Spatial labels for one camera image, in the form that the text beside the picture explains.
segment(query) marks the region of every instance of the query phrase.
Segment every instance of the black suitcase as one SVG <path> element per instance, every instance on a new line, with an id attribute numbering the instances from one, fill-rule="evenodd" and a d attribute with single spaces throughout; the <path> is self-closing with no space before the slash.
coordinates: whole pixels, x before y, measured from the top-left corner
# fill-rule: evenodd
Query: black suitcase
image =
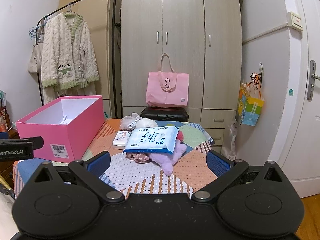
<path id="1" fill-rule="evenodd" d="M 188 122 L 189 120 L 187 111 L 182 107 L 162 108 L 148 106 L 141 112 L 140 116 L 154 121 Z"/>

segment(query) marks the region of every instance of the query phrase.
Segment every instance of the light switch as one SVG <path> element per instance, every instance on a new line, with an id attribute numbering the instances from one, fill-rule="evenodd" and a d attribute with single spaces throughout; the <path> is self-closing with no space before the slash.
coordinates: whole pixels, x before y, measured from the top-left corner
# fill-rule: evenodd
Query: light switch
<path id="1" fill-rule="evenodd" d="M 297 31 L 303 31 L 302 19 L 299 14 L 287 12 L 288 26 Z"/>

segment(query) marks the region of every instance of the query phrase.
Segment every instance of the bedspread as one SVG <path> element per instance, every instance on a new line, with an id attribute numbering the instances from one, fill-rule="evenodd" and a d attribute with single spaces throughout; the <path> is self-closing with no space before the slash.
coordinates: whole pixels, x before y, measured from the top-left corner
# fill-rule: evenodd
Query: bedspread
<path id="1" fill-rule="evenodd" d="M 129 160 L 112 146 L 113 139 L 119 130 L 120 119 L 107 119 L 84 153 L 83 160 L 108 151 L 111 164 L 100 177 L 101 180 L 122 192 L 127 198 L 129 193 L 166 194 L 188 193 L 201 189 L 217 177 L 206 165 L 206 153 L 214 143 L 208 133 L 196 123 L 156 121 L 158 126 L 174 125 L 183 132 L 183 143 L 187 150 L 174 166 L 173 174 L 164 175 L 161 168 L 154 162 L 139 164 Z M 18 196 L 32 173 L 43 162 L 34 158 L 15 162 L 14 192 Z M 52 162 L 54 166 L 64 166 L 67 163 Z"/>

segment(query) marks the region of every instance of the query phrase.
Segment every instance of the open box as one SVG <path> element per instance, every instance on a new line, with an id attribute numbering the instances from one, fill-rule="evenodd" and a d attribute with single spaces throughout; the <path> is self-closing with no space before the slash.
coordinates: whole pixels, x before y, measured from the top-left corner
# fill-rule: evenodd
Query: open box
<path id="1" fill-rule="evenodd" d="M 35 158 L 70 163 L 82 158 L 103 122 L 102 96 L 75 96 L 57 98 L 16 124 L 20 138 L 43 138 Z"/>

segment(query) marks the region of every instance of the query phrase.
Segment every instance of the metal rack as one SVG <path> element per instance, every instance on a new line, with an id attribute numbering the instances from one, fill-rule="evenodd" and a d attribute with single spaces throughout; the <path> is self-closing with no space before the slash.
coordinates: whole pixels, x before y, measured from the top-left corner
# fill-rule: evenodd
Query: metal rack
<path id="1" fill-rule="evenodd" d="M 82 0 L 75 0 L 71 3 L 68 3 L 67 5 L 55 10 L 54 12 L 47 14 L 46 16 L 43 17 L 43 19 L 46 19 L 47 17 L 51 16 L 52 14 L 72 5 L 77 2 L 80 2 Z M 115 103 L 115 115 L 116 118 L 118 118 L 118 113 L 117 113 L 117 103 L 116 103 L 116 79 L 115 79 L 115 17 L 116 17 L 116 0 L 113 0 L 113 6 L 112 6 L 112 49 L 111 49 L 111 59 L 112 59 L 112 86 L 113 86 L 113 97 L 114 97 L 114 103 Z M 37 35 L 38 28 L 36 30 L 36 45 L 38 44 L 38 35 Z M 40 76 L 39 73 L 38 75 L 38 85 L 39 85 L 39 92 L 40 92 L 40 97 L 41 97 L 41 103 L 44 105 L 43 97 L 42 97 L 42 92 L 41 92 L 41 81 L 40 81 Z"/>

